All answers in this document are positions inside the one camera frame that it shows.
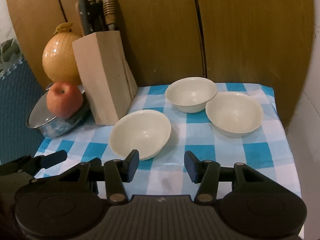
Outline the wooden knife block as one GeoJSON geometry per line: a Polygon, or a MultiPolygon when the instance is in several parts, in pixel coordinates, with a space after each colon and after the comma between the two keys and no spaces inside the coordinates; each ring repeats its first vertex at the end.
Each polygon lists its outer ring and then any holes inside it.
{"type": "Polygon", "coordinates": [[[120,32],[92,33],[72,42],[72,47],[95,123],[114,125],[126,115],[138,91],[120,32]]]}

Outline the large cream bowl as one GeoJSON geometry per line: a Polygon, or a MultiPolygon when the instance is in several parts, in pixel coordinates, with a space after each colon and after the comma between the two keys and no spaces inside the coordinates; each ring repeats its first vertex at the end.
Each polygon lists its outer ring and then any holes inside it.
{"type": "Polygon", "coordinates": [[[139,152],[141,161],[157,155],[171,135],[170,120],[161,112],[144,109],[121,118],[111,129],[108,145],[120,157],[132,150],[139,152]]]}

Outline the wooden cabinet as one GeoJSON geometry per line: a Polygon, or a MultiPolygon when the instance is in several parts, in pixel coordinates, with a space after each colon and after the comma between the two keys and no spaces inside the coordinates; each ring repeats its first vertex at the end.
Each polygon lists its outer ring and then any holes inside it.
{"type": "MultiPolygon", "coordinates": [[[[80,33],[77,0],[6,0],[22,52],[42,87],[42,53],[56,26],[80,33]]],[[[313,45],[313,0],[118,0],[117,25],[139,86],[189,76],[272,87],[288,126],[313,45]]]]}

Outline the yellow pomelo in net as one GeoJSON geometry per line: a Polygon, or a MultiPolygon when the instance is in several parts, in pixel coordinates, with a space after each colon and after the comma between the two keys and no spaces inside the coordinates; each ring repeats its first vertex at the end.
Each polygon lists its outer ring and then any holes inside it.
{"type": "Polygon", "coordinates": [[[45,74],[53,82],[80,85],[81,79],[72,43],[81,36],[71,31],[72,26],[72,22],[66,22],[56,27],[53,37],[44,48],[42,66],[45,74]]]}

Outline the red apple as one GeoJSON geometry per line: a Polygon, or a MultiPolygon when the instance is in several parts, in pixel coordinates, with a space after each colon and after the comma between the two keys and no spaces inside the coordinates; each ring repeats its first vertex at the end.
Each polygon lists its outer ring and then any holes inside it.
{"type": "Polygon", "coordinates": [[[58,118],[67,119],[82,106],[84,97],[80,89],[71,83],[56,82],[48,90],[47,108],[58,118]]]}

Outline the blue foam mat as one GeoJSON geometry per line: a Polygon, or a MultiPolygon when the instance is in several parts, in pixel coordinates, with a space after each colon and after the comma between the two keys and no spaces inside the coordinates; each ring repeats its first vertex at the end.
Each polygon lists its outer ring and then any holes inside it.
{"type": "Polygon", "coordinates": [[[27,117],[42,93],[24,58],[1,76],[1,164],[37,152],[44,137],[27,127],[27,117]]]}

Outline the steel pot with lid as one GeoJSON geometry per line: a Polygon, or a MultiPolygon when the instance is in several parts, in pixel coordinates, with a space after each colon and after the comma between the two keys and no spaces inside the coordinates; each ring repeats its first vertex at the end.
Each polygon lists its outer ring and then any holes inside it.
{"type": "Polygon", "coordinates": [[[56,117],[50,113],[46,104],[46,96],[52,85],[53,83],[46,87],[46,90],[42,93],[38,102],[35,103],[29,112],[26,125],[30,129],[38,130],[45,137],[56,138],[69,133],[75,129],[76,126],[82,124],[91,114],[91,110],[83,85],[79,85],[78,88],[84,97],[84,102],[80,109],[68,119],[56,117]]]}

